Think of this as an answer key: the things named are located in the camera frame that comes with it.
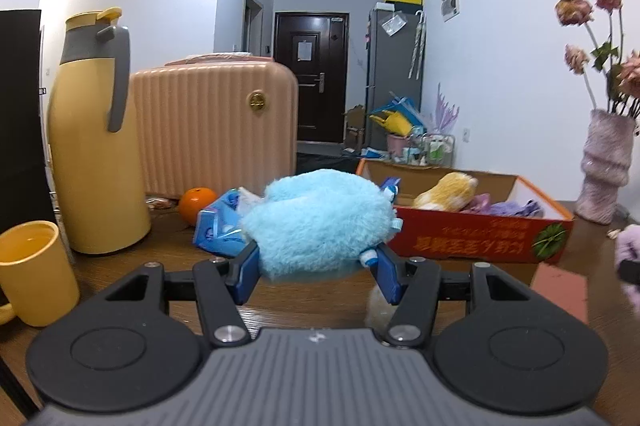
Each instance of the black floor mat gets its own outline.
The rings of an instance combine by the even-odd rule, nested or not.
[[[310,153],[298,153],[296,157],[296,175],[310,171],[330,168],[347,173],[356,173],[359,157],[329,157],[327,155],[312,155]]]

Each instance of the gray thermos handle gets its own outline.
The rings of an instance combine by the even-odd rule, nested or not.
[[[104,43],[113,40],[111,48],[115,58],[113,96],[111,96],[111,110],[109,111],[109,132],[118,132],[124,121],[124,111],[127,108],[129,95],[130,43],[129,29],[121,26],[109,26],[98,31],[96,38]]]

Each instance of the fluffy blue stuffed toy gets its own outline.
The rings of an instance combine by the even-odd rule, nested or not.
[[[316,281],[354,273],[361,254],[389,240],[401,221],[371,181],[317,170],[271,183],[264,202],[249,211],[241,227],[260,247],[263,276]]]

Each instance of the thermos lid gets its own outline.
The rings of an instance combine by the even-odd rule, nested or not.
[[[113,24],[122,16],[121,8],[109,8],[103,12],[78,13],[67,19],[66,30],[82,28],[83,26],[94,26],[97,22]]]

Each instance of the yellow mug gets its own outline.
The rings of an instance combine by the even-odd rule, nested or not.
[[[27,222],[0,235],[0,287],[9,300],[0,307],[4,322],[15,313],[44,327],[76,306],[78,282],[54,223]]]

